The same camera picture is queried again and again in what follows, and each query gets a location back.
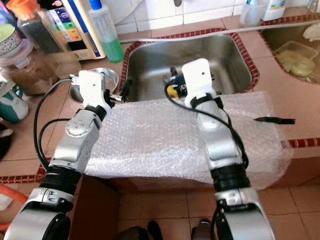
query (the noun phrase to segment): bubble wrap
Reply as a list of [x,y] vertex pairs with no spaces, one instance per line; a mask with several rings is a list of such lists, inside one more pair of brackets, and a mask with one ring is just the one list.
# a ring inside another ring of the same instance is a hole
[[[264,189],[287,170],[293,149],[283,148],[279,125],[264,92],[221,97],[249,158],[252,186]],[[100,178],[179,177],[212,184],[196,114],[167,99],[118,104],[103,122],[85,174]]]

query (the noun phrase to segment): stainless steel sink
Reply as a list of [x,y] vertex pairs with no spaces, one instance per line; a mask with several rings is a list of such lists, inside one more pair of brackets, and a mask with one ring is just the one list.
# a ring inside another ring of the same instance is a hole
[[[320,42],[318,40],[309,41],[303,37],[305,30],[309,26],[310,25],[266,29],[262,31],[262,35],[271,47],[271,49],[274,51],[289,41],[296,41],[315,50],[318,50],[320,47]],[[311,74],[311,77],[308,78],[308,80],[310,80],[310,82],[312,83],[317,84],[320,83],[320,55],[312,59],[312,61],[315,63],[315,68],[313,73]]]
[[165,80],[172,76],[171,67],[178,74],[184,64],[206,58],[210,64],[212,86],[219,94],[244,91],[252,81],[250,71],[238,47],[230,36],[158,42],[142,45],[129,56],[127,79],[132,85],[128,99],[132,102],[165,98]]

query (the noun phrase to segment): orange lid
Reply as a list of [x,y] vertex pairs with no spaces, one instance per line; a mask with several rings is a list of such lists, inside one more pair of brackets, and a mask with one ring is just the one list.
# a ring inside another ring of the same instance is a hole
[[6,7],[14,12],[14,15],[20,20],[32,19],[35,17],[34,10],[40,5],[37,0],[10,0]]

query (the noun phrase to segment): tile countertop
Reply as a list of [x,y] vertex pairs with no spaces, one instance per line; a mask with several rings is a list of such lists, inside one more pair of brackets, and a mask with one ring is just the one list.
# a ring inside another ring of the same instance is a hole
[[[305,8],[289,8],[286,17],[305,14]],[[209,28],[235,29],[239,27],[239,16],[225,17],[205,22],[198,22],[174,27],[135,32],[120,35],[120,39],[151,38],[168,36],[177,33],[193,32]],[[260,72],[260,79],[253,89],[266,91],[273,102],[275,115],[281,118],[296,119],[295,125],[281,126],[287,140],[308,139],[320,137],[320,85],[302,82],[287,73],[278,65],[272,52],[257,31],[239,34],[250,57]],[[130,43],[123,44],[127,49]],[[86,60],[81,62],[82,69],[110,68],[119,76],[122,73],[122,63],[110,63],[107,59]],[[38,131],[49,120],[55,118],[72,118],[82,105],[68,97],[69,83],[61,85],[44,102],[38,121]],[[29,98],[27,103],[30,111],[21,122],[12,124],[2,121],[7,127],[14,129],[12,144],[8,153],[0,161],[0,177],[36,175],[39,169],[33,144],[33,120],[39,97]],[[57,143],[64,134],[65,122],[52,124],[45,131],[42,147],[45,155],[51,157]],[[320,156],[320,147],[295,149],[295,158]]]

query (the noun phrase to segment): silver robot arm segment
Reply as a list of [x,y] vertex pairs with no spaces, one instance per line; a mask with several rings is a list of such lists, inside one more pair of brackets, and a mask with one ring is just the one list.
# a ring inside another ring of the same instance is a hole
[[[187,88],[185,105],[209,113],[229,124],[229,118],[214,101],[208,60],[182,67]],[[197,115],[197,124],[207,150],[207,163],[216,190],[216,226],[220,240],[275,240],[274,233],[250,185],[240,148],[229,127],[216,119]]]
[[102,121],[114,102],[105,89],[103,68],[72,77],[86,101],[65,127],[40,186],[35,188],[6,231],[5,240],[67,240],[77,183],[99,138]]

